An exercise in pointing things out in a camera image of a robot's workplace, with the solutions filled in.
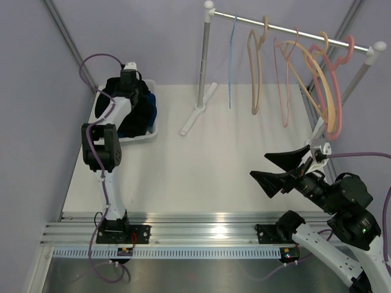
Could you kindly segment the black t-shirt back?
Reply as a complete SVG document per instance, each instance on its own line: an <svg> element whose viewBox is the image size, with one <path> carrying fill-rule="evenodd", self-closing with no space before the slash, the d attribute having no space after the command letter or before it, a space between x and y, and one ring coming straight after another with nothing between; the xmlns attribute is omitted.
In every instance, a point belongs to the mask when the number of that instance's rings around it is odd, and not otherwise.
<svg viewBox="0 0 391 293"><path fill-rule="evenodd" d="M120 78L109 78L106 81L106 86L103 92L114 97L114 89L119 84ZM146 96L151 91L146 86L144 80L141 80L141 92L145 98L139 99L139 102L133 107L129 115L127 115L119 127L120 132L124 132L127 137L142 136L146 133L150 117L152 114L151 107L146 99ZM95 118L98 118L109 105L109 98L99 94L94 108Z"/></svg>

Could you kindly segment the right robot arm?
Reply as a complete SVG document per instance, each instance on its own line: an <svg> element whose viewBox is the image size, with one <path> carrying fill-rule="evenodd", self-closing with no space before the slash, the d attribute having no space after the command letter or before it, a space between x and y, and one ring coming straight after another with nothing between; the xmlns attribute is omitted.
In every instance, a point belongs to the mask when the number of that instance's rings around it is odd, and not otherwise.
<svg viewBox="0 0 391 293"><path fill-rule="evenodd" d="M329 143L306 145L286 153L266 153L265 158L284 170L283 173L251 171L250 175L265 194L297 190L331 218L331 234L354 254L352 259L322 238L297 212L284 213L273 225L257 224L259 243L304 247L328 266L347 285L350 292L390 292L390 256L388 254L387 208L378 223L368 206L373 197L358 175L345 172L328 184L321 172L330 158L335 158Z"/></svg>

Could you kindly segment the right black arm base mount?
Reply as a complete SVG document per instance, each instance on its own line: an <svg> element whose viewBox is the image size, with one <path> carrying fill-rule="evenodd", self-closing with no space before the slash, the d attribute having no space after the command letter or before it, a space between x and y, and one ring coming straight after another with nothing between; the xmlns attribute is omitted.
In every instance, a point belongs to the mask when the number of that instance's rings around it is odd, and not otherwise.
<svg viewBox="0 0 391 293"><path fill-rule="evenodd" d="M263 225L256 224L255 231L257 233L258 243L259 244L293 244L292 240L283 239L278 233L276 229L276 225Z"/></svg>

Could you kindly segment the light blue wire hanger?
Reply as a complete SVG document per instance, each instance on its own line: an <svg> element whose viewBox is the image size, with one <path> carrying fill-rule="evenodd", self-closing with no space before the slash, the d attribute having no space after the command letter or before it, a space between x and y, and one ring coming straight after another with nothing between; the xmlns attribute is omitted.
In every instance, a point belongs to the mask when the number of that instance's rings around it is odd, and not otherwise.
<svg viewBox="0 0 391 293"><path fill-rule="evenodd" d="M229 38L229 52L228 52L228 108L232 108L232 54L233 54L233 38L235 35L237 22L237 14L233 20L233 27Z"/></svg>

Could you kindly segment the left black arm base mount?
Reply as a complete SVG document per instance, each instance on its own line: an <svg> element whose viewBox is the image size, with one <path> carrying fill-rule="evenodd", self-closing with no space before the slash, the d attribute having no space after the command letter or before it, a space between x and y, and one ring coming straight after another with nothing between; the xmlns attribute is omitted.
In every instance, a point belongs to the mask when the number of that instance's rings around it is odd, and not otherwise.
<svg viewBox="0 0 391 293"><path fill-rule="evenodd" d="M100 228L97 244L149 244L150 225L129 225L124 228Z"/></svg>

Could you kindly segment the pink plastic hanger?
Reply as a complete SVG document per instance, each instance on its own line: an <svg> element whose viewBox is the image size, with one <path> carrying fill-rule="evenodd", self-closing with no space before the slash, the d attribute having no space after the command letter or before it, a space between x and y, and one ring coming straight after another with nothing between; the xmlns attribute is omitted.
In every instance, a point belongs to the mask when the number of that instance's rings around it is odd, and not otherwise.
<svg viewBox="0 0 391 293"><path fill-rule="evenodd" d="M347 43L348 43L348 52L346 53L345 56L338 56L335 63L332 64L330 58L326 54L326 51L329 46L329 39L328 39L327 33L320 31L319 34L324 38L324 41L325 41L323 49L321 49L318 45L313 44L309 48L310 57L303 56L303 58L306 62L308 69L312 72L312 75L315 78L314 83L315 83L316 93L317 93L318 99L320 101L320 108L321 108L322 113L327 118L326 126L327 126L327 128L329 128L329 130L326 130L326 137L329 140L336 140L342 131L342 120L343 120L342 96L340 93L340 86L338 84L336 70L339 65L346 64L350 60L350 58L352 57L352 54L354 51L355 40L354 40L354 37L351 35L348 35L344 39L344 41L347 41ZM316 58L318 56L321 56L323 61L326 64L326 68L328 70L328 73L329 73L329 76L330 76L330 79L332 82L332 88L334 90L334 94L332 94L331 97L333 98L333 101L336 102L336 106L334 107L334 111L333 111L334 119L332 121L329 117L332 112L330 110L326 109L326 106L328 106L329 103L325 104L323 92L320 87L320 82L318 81L320 74L317 71L317 69L314 68L314 63L312 62L312 60L316 61Z"/></svg>

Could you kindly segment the beige wooden hanger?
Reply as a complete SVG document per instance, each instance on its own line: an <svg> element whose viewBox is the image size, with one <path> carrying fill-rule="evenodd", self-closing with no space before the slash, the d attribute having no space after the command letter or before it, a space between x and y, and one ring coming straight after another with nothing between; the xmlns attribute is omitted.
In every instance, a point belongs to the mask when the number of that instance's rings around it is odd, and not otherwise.
<svg viewBox="0 0 391 293"><path fill-rule="evenodd" d="M252 89L251 114L257 115L261 106L261 93L263 86L263 69L261 49L268 36L269 18L263 16L264 30L259 36L254 29L251 29L247 37L247 53L249 57L250 78Z"/></svg>
<svg viewBox="0 0 391 293"><path fill-rule="evenodd" d="M287 40L278 43L278 47L280 48L280 51L284 56L284 59L287 63L287 67L292 70L299 82L299 85L304 89L306 97L312 103L318 115L323 119L324 124L326 126L326 133L332 134L338 128L338 115L341 113L341 110L339 104L337 105L337 107L335 106L332 90L329 86L329 83L323 70L321 69L320 65L316 60L317 57L327 57L326 51L329 47L329 39L327 33L319 32L319 35L322 36L324 40L324 46L322 48L313 44L309 49L307 49L298 42L298 37L296 37L295 41ZM312 94L309 92L309 90L306 89L301 78L299 77L290 62L290 55L292 51L296 48L299 49L302 53L304 62L306 63L306 66L309 71L312 73L316 94L318 95L318 102L314 100Z"/></svg>

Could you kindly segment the blue t-shirt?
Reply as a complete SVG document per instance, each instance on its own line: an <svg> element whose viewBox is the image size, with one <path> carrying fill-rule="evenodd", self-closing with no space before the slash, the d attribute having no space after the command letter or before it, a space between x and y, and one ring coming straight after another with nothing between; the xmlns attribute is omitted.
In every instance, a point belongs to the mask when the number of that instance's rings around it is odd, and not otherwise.
<svg viewBox="0 0 391 293"><path fill-rule="evenodd" d="M152 114L150 117L148 127L152 128L154 125L154 122L156 120L157 113L158 113L157 106L156 106L156 96L152 92L150 92L147 94L146 99L147 99L147 101L151 107L151 110L152 110Z"/></svg>

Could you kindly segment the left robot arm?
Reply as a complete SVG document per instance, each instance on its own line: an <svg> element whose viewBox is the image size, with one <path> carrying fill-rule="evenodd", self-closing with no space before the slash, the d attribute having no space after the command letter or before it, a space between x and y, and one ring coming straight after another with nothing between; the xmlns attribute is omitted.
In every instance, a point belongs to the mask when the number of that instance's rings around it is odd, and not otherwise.
<svg viewBox="0 0 391 293"><path fill-rule="evenodd" d="M98 244L124 244L130 239L131 228L120 194L117 167L122 160L118 128L131 112L128 98L115 90L119 78L110 78L95 105L97 121L82 125L82 158L97 177L103 202L103 212L97 224Z"/></svg>

